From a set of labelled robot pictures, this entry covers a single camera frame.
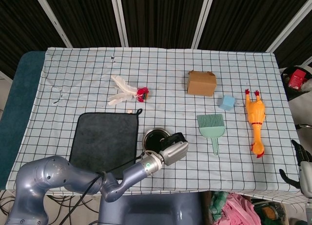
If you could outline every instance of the red object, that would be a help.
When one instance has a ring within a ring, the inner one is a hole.
[[[146,100],[148,97],[148,93],[149,93],[149,91],[148,91],[147,87],[138,89],[137,93],[136,93],[137,94],[137,100],[139,102],[144,102],[144,100]]]
[[[291,76],[291,79],[288,83],[288,86],[295,89],[300,90],[303,79],[306,73],[300,69],[297,69]]]

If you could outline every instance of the brush handle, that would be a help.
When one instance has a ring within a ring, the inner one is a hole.
[[[211,138],[213,143],[213,150],[215,155],[219,155],[219,145],[218,145],[218,138]]]

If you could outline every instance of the green cloth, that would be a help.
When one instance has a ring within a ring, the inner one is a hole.
[[[20,58],[0,121],[0,189],[5,189],[20,149],[34,104],[44,57],[44,51],[32,51]]]
[[[211,198],[211,204],[209,210],[214,218],[214,221],[218,221],[222,217],[222,208],[226,203],[226,198],[228,197],[228,192],[214,192],[213,197]]]

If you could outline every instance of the pink cloth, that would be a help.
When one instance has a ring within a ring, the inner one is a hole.
[[[261,225],[254,206],[241,195],[231,193],[222,209],[222,218],[214,225]]]

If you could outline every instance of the brush bristles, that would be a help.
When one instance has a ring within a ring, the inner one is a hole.
[[[222,114],[198,115],[197,120],[200,128],[224,126]]]

